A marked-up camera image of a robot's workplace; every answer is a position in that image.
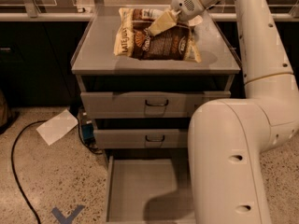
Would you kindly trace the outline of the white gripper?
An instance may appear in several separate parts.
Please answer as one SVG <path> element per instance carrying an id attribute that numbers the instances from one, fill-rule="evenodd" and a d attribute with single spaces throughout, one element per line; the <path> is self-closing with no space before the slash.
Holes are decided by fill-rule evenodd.
<path id="1" fill-rule="evenodd" d="M 165 10 L 149 27 L 152 36 L 159 35 L 180 21 L 189 21 L 204 12 L 205 7 L 200 0 L 172 0 L 170 7 Z"/>

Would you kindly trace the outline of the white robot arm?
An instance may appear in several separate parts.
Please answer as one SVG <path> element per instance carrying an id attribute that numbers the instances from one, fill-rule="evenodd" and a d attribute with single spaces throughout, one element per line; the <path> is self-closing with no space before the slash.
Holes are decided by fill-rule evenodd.
<path id="1" fill-rule="evenodd" d="M 189 21 L 220 0 L 172 0 Z M 188 131 L 196 224 L 272 224 L 261 153 L 299 129 L 299 92 L 266 0 L 235 0 L 245 98 L 199 106 Z"/>

